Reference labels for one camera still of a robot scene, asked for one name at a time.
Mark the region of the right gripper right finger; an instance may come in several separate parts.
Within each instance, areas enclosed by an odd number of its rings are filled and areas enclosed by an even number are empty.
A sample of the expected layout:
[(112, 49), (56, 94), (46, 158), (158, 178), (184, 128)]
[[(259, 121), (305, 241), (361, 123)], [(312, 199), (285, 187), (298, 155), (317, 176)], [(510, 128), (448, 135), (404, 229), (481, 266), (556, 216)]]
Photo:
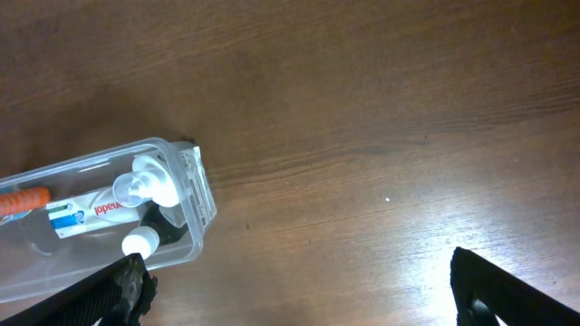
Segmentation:
[(579, 323), (579, 312), (461, 247), (450, 262), (450, 287), (458, 325)]

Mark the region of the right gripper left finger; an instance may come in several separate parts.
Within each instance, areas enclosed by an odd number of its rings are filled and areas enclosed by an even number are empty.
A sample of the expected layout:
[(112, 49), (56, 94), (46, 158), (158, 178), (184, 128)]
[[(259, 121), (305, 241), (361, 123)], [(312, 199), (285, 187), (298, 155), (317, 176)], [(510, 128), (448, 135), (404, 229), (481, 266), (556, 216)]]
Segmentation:
[(130, 254), (1, 321), (1, 326), (139, 326), (157, 286), (141, 255)]

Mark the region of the dark bottle white cap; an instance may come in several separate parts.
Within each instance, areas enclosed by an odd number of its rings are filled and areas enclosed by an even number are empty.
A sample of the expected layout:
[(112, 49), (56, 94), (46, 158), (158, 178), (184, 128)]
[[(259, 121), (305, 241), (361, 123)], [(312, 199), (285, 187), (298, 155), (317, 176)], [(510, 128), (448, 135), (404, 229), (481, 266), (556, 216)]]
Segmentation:
[(121, 242), (125, 255), (140, 254), (146, 260), (163, 245), (179, 241), (189, 230), (180, 206), (150, 206), (139, 226), (129, 232)]

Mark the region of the white Panadol box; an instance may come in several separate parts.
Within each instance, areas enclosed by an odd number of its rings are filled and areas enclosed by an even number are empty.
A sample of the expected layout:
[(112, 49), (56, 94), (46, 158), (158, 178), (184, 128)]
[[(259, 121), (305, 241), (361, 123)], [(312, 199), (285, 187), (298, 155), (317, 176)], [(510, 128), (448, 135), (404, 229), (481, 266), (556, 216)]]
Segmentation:
[(144, 205), (123, 206), (113, 195), (111, 187), (54, 201), (45, 208), (51, 227), (60, 239), (137, 222), (147, 211)]

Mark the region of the orange effervescent tablet tube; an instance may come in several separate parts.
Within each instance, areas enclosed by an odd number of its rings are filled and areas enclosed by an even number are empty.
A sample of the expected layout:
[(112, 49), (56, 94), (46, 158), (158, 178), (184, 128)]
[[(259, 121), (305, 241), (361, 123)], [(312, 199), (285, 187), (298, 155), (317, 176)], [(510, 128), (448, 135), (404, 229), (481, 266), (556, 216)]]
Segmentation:
[(45, 206), (52, 200), (46, 187), (34, 187), (1, 195), (1, 216), (9, 216)]

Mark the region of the white spray bottle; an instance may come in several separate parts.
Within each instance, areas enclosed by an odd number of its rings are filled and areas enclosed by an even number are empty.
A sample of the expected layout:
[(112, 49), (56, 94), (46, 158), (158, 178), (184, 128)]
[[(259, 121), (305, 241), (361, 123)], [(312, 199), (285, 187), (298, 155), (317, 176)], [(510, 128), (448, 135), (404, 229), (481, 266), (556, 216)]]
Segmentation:
[(173, 226), (181, 228), (186, 224), (183, 214), (178, 213), (180, 199), (169, 166), (159, 154), (136, 156), (132, 171), (118, 176), (111, 189), (123, 207), (138, 209), (140, 220), (157, 204)]

